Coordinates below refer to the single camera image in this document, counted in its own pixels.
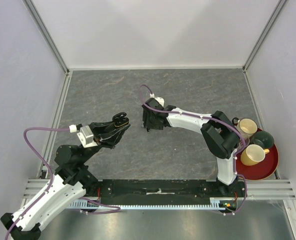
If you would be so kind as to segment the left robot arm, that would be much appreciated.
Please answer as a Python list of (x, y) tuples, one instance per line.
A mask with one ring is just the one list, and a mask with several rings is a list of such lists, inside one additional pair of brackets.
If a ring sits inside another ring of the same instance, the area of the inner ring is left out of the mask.
[(1, 217), (7, 229), (5, 238), (37, 240), (42, 230), (70, 203), (83, 196), (95, 195), (98, 179), (89, 172), (85, 163), (102, 148), (113, 149), (129, 127), (129, 119), (122, 112), (112, 121), (73, 124), (56, 129), (57, 132), (76, 133), (80, 145), (58, 147), (56, 170), (51, 170), (49, 164), (43, 162), (49, 170), (50, 179), (21, 209)]

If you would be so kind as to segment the black earbud charging case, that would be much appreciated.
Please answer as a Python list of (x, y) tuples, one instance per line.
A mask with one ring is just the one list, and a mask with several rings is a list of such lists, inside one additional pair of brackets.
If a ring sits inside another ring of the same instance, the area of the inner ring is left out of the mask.
[(129, 123), (129, 119), (126, 117), (127, 113), (126, 112), (120, 112), (117, 113), (112, 117), (112, 121), (114, 123), (114, 127), (120, 128)]

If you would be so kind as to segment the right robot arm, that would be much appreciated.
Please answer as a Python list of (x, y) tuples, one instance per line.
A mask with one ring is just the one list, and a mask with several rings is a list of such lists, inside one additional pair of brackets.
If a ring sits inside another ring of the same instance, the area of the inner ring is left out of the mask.
[(242, 136), (227, 116), (216, 111), (201, 114), (182, 110), (176, 106), (162, 105), (163, 98), (151, 97), (142, 104), (143, 127), (147, 130), (163, 130), (165, 127), (182, 128), (201, 134), (209, 151), (216, 157), (218, 193), (227, 197), (235, 191), (236, 155)]

